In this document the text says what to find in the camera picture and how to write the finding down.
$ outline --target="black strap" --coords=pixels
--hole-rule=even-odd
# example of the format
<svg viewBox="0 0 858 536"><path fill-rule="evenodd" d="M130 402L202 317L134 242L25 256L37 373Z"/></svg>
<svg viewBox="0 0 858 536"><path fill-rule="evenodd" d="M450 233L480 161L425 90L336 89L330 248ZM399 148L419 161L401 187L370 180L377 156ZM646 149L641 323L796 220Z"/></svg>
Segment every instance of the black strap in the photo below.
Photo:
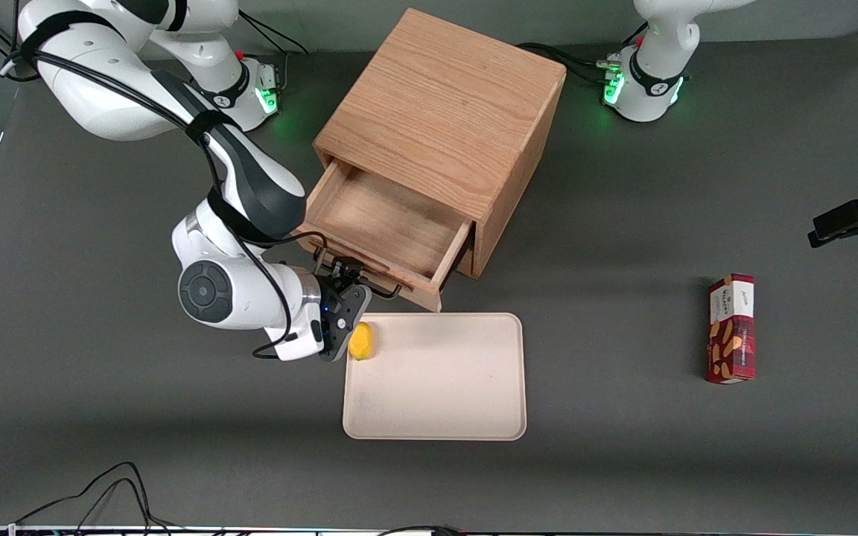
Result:
<svg viewBox="0 0 858 536"><path fill-rule="evenodd" d="M634 79L644 87L644 92L647 93L647 96L661 96L666 94L674 87L675 84L677 84L677 81L680 80L681 76L684 74L684 72L682 72L676 76L671 76L671 78L657 78L657 76L651 76L644 72L644 69L641 68L641 65L638 63L637 51L635 51L634 54L631 54L629 71L631 72L631 76L633 76Z"/></svg>
<svg viewBox="0 0 858 536"><path fill-rule="evenodd" d="M188 0L174 0L174 20L168 31L178 31L184 26L184 18L188 15Z"/></svg>
<svg viewBox="0 0 858 536"><path fill-rule="evenodd" d="M194 143L200 143L201 136L217 125L234 125L239 127L234 119L231 119L227 113L219 111L219 109L205 109L204 112L198 113L184 133L194 140Z"/></svg>
<svg viewBox="0 0 858 536"><path fill-rule="evenodd" d="M44 45L45 41L55 37L55 35L61 34L62 31L69 30L72 24L80 22L89 22L107 26L108 28L112 28L112 30L114 30L118 35L121 35L120 31L118 31L112 23L108 22L108 19L98 14L91 13L91 11L62 11L62 13L55 13L38 23L38 27L35 28L35 31L22 41L22 45L19 48L20 57L22 57L28 65L35 65L35 52L38 52L38 48L40 48L41 45Z"/></svg>
<svg viewBox="0 0 858 536"><path fill-rule="evenodd" d="M224 194L220 192L218 186L214 186L207 193L207 204L211 205L211 210L214 211L214 214L217 214L217 217L231 228L231 231L234 231L236 235L243 238L244 241L256 243L271 243L274 241L273 238L260 232L247 218L243 217L243 214L239 213L237 209L225 201Z"/></svg>
<svg viewBox="0 0 858 536"><path fill-rule="evenodd" d="M250 69L244 66L244 68L241 69L241 76L238 76L238 82L231 87L224 89L222 92L209 92L207 89L201 89L200 84L197 84L197 82L194 82L193 85L198 92L204 94L208 101L211 101L212 105L215 105L218 108L231 108L231 106L234 106L236 102L238 102L239 96L244 95L244 92L250 87ZM222 96L222 98L227 100L224 101L223 104L218 104L218 96Z"/></svg>
<svg viewBox="0 0 858 536"><path fill-rule="evenodd" d="M205 109L204 112L198 113L191 124L188 125L187 133L194 143L203 143L202 136L210 129L217 125L235 125L234 119L231 119L227 113L219 111L219 109ZM258 228L254 227L250 221L239 213L237 209L231 206L224 200L224 194L220 192L219 185L215 184L207 193L207 204L211 205L211 210L217 217L224 222L232 231L243 240L248 242L273 242L273 238L263 234Z"/></svg>

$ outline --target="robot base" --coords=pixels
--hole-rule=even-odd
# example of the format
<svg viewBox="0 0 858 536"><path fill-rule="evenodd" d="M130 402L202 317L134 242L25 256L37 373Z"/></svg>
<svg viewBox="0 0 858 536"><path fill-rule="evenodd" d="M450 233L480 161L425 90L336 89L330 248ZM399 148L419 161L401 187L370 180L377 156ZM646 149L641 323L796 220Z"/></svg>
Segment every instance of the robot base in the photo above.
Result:
<svg viewBox="0 0 858 536"><path fill-rule="evenodd" d="M253 58L244 58L241 67L248 71L249 85L234 105L221 108L221 102L204 92L211 98L212 103L222 112L236 121L244 132L252 131L263 124L279 108L279 95L276 87L276 69L273 65L265 65Z"/></svg>
<svg viewBox="0 0 858 536"><path fill-rule="evenodd" d="M622 51L610 54L608 60L622 66L626 65L627 60L636 50L637 48L631 45ZM667 109L677 102L682 84L684 84L684 78L680 78L673 87L664 84L664 91L660 95L651 96L647 94L644 85L629 71L619 70L605 87L602 102L616 109L617 113L625 119L647 123L660 119Z"/></svg>

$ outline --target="open drawer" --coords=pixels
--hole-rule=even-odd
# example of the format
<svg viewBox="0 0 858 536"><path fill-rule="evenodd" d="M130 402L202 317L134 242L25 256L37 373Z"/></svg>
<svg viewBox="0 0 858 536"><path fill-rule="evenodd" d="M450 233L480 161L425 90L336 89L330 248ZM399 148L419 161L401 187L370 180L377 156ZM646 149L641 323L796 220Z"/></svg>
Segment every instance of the open drawer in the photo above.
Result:
<svg viewBox="0 0 858 536"><path fill-rule="evenodd" d="M363 277L387 292L439 312L439 293L463 253L472 221L377 174L331 160L307 201L299 233L317 231L328 241L328 257L357 258ZM313 252L317 237L300 240Z"/></svg>

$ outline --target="wooden cabinet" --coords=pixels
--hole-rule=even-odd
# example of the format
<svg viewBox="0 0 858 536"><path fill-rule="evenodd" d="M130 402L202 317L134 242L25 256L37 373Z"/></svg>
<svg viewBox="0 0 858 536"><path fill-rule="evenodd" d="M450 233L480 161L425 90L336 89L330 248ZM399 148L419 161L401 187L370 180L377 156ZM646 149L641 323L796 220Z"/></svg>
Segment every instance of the wooden cabinet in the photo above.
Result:
<svg viewBox="0 0 858 536"><path fill-rule="evenodd" d="M326 170L299 231L438 312L457 259L473 278L486 268L563 81L558 63L409 9L314 140Z"/></svg>

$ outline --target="green led light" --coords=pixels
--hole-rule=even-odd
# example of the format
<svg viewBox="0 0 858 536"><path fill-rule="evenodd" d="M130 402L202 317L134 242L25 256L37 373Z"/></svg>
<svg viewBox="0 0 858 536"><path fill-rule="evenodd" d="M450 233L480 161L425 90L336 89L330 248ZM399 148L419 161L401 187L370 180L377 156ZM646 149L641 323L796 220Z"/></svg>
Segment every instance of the green led light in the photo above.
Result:
<svg viewBox="0 0 858 536"><path fill-rule="evenodd" d="M618 74L613 80L608 82L608 88L605 89L605 102L613 105L617 102L620 96L620 90L624 87L624 75Z"/></svg>
<svg viewBox="0 0 858 536"><path fill-rule="evenodd" d="M672 96L670 98L671 104L674 104L675 102L677 102L677 97L678 97L678 95L681 94L681 86L682 85L684 85L684 76L681 76L681 78L677 81L677 87L674 88L674 96Z"/></svg>
<svg viewBox="0 0 858 536"><path fill-rule="evenodd" d="M276 92L272 89L253 88L256 92L256 98L260 101L260 106L263 106L263 111L267 115L272 115L276 112Z"/></svg>

